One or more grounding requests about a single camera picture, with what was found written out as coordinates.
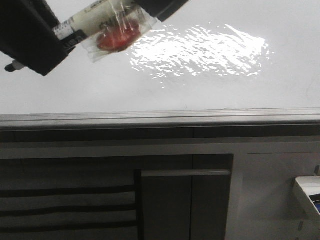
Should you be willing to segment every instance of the red candy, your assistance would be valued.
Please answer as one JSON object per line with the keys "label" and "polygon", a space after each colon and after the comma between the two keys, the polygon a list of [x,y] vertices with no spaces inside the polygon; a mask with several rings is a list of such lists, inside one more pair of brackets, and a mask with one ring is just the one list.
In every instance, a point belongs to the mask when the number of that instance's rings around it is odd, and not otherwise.
{"label": "red candy", "polygon": [[100,50],[120,52],[130,47],[141,36],[136,20],[126,20],[121,26],[109,27],[96,40]]}

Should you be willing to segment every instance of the white table surface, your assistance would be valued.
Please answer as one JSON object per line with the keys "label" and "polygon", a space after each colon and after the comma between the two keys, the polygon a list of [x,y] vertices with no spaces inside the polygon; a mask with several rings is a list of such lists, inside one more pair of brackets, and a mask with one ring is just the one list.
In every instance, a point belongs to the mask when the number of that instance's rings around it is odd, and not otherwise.
{"label": "white table surface", "polygon": [[[64,21],[93,1],[47,2]],[[0,115],[317,110],[319,18],[318,0],[190,0],[127,51],[92,63],[78,46],[46,77],[0,53]]]}

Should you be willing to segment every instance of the metal handle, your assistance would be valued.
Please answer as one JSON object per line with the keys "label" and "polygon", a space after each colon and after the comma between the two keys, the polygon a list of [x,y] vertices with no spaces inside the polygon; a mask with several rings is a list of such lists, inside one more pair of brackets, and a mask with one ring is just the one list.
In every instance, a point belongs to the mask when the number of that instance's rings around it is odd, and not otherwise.
{"label": "metal handle", "polygon": [[195,170],[151,170],[142,171],[141,177],[188,177],[188,176],[228,176],[228,169],[195,169]]}

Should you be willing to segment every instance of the glossy surface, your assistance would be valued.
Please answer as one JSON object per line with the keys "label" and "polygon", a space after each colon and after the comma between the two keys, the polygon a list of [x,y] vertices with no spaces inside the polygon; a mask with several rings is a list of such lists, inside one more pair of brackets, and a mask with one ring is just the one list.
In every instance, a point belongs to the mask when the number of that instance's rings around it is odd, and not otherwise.
{"label": "glossy surface", "polygon": [[[48,0],[61,21],[92,2]],[[319,9],[318,0],[190,0],[99,62],[79,46],[47,77],[0,69],[0,115],[319,108]]]}

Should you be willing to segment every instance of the clear plastic wrap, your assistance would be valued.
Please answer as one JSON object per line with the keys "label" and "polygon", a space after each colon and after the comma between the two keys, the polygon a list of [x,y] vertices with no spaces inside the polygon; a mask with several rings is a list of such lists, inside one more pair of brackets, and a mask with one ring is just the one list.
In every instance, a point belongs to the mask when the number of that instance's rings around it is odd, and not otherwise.
{"label": "clear plastic wrap", "polygon": [[156,18],[151,17],[132,0],[103,0],[93,4],[91,9],[97,8],[97,5],[99,9],[95,10],[93,24],[98,25],[99,31],[95,30],[82,42],[93,62],[106,55],[124,51],[157,22]]}

